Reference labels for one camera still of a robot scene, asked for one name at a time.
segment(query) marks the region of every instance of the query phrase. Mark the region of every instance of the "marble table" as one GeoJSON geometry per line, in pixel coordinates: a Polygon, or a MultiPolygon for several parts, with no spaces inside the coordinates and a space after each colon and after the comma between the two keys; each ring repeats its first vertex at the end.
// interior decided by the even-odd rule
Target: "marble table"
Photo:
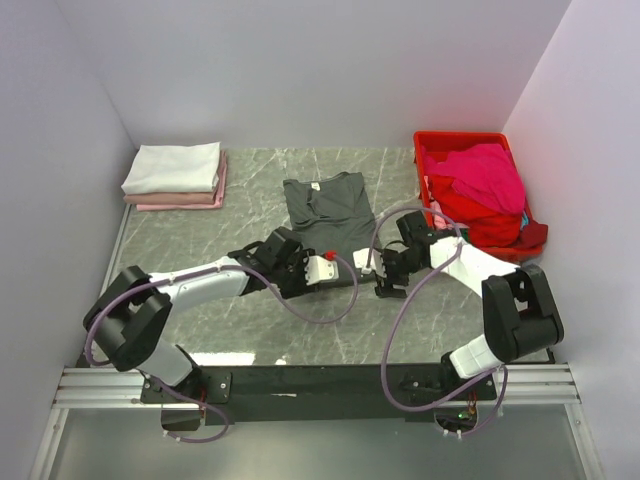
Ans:
{"type": "MultiPolygon", "coordinates": [[[[129,265],[167,272],[214,261],[276,227],[289,225],[282,181],[312,181],[339,172],[362,172],[376,217],[420,203],[412,149],[238,149],[229,150],[224,207],[214,211],[142,213],[131,209],[113,276],[129,265]]],[[[381,241],[399,238],[390,220],[381,241]]],[[[426,274],[415,275],[412,285],[426,274]]],[[[292,299],[309,315],[340,312],[350,288],[292,299]]],[[[379,299],[372,284],[361,287],[355,307],[340,323],[308,324],[287,312],[269,293],[210,302],[167,323],[163,338],[181,345],[204,365],[317,365],[377,363],[401,301],[379,299]]],[[[440,356],[482,333],[480,299],[440,275],[408,310],[390,361],[437,362],[440,356]]],[[[526,361],[547,362],[546,352],[526,361]]]]}

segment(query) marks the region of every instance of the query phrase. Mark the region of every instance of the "dark gray shirt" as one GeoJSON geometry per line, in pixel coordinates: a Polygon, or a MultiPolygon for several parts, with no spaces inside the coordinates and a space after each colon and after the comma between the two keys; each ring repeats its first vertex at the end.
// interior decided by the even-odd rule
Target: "dark gray shirt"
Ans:
{"type": "MultiPolygon", "coordinates": [[[[376,227],[362,174],[342,172],[319,182],[285,180],[283,186],[291,227],[305,248],[316,254],[335,250],[353,266],[353,252],[369,247],[376,227]]],[[[332,285],[352,283],[339,265],[339,279],[332,285]]]]}

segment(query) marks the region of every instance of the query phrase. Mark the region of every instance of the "red plastic basket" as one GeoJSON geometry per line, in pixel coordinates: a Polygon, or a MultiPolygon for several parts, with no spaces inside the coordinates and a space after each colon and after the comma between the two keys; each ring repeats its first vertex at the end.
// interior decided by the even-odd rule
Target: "red plastic basket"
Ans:
{"type": "MultiPolygon", "coordinates": [[[[507,137],[501,133],[469,133],[469,132],[416,132],[413,135],[413,143],[416,149],[416,168],[418,169],[418,181],[420,182],[420,199],[425,207],[430,205],[429,187],[424,181],[425,158],[422,147],[426,149],[431,157],[437,162],[444,162],[449,152],[461,152],[480,143],[498,143],[506,150],[509,148],[507,137]]],[[[525,212],[533,219],[529,203],[525,200],[525,212]]],[[[433,227],[433,216],[425,214],[427,223],[433,227]]],[[[482,247],[481,250],[494,257],[512,263],[521,263],[542,253],[542,245],[535,248],[509,248],[509,247],[482,247]]]]}

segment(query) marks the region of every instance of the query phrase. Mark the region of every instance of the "pink clothing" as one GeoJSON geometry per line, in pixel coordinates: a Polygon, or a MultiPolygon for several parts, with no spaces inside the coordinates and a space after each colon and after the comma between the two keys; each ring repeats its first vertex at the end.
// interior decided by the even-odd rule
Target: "pink clothing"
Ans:
{"type": "MultiPolygon", "coordinates": [[[[433,208],[436,212],[442,213],[442,209],[440,208],[440,204],[437,200],[433,200],[431,202],[431,208],[433,208]]],[[[447,221],[442,218],[440,215],[433,215],[433,225],[438,230],[444,230],[445,228],[453,228],[447,224],[447,221]]]]}
{"type": "Polygon", "coordinates": [[[426,152],[425,156],[425,173],[455,178],[452,187],[460,195],[505,215],[524,211],[524,185],[511,152],[500,145],[481,144],[451,152],[441,163],[426,152]]]}
{"type": "Polygon", "coordinates": [[[215,201],[215,192],[185,192],[185,193],[139,193],[135,195],[125,195],[124,201],[127,203],[146,205],[191,205],[194,203],[212,204],[215,201]]]}
{"type": "MultiPolygon", "coordinates": [[[[227,183],[227,159],[224,156],[220,158],[221,170],[219,171],[220,180],[218,182],[218,189],[216,190],[213,203],[191,203],[187,205],[183,204],[138,204],[136,208],[139,212],[151,212],[157,210],[208,210],[222,207],[222,201],[224,200],[224,190],[227,183]]],[[[149,195],[194,195],[194,194],[149,194],[149,195]]]]}

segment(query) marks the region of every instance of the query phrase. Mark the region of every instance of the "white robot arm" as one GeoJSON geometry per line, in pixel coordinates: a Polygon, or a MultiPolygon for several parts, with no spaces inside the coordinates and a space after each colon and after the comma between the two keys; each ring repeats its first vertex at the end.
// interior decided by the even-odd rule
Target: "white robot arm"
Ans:
{"type": "MultiPolygon", "coordinates": [[[[406,286],[409,275],[442,265],[453,256],[458,242],[463,242],[453,238],[452,232],[429,229],[421,212],[405,215],[396,223],[407,248],[402,252],[387,248],[374,254],[372,269],[376,293],[381,297],[404,296],[404,290],[395,285],[406,286]]],[[[365,270],[362,259],[368,253],[368,249],[356,252],[356,267],[365,270]]],[[[185,351],[160,335],[172,315],[204,302],[266,288],[255,275],[239,270],[241,267],[258,272],[277,286],[285,299],[316,291],[320,284],[338,276],[331,256],[303,249],[296,234],[280,227],[265,242],[230,252],[207,265],[150,275],[136,266],[125,269],[89,311],[84,326],[94,330],[93,338],[116,369],[140,370],[186,397],[196,398],[202,388],[201,369],[185,351]],[[116,302],[123,296],[126,301],[116,302]],[[107,306],[114,303],[117,306],[107,312],[107,306]]],[[[482,297],[484,317],[483,335],[443,356],[445,384],[460,385],[464,379],[562,340],[562,323],[538,267],[521,268],[465,243],[460,257],[444,271],[482,297]],[[522,308],[514,300],[521,302],[522,308]]]]}

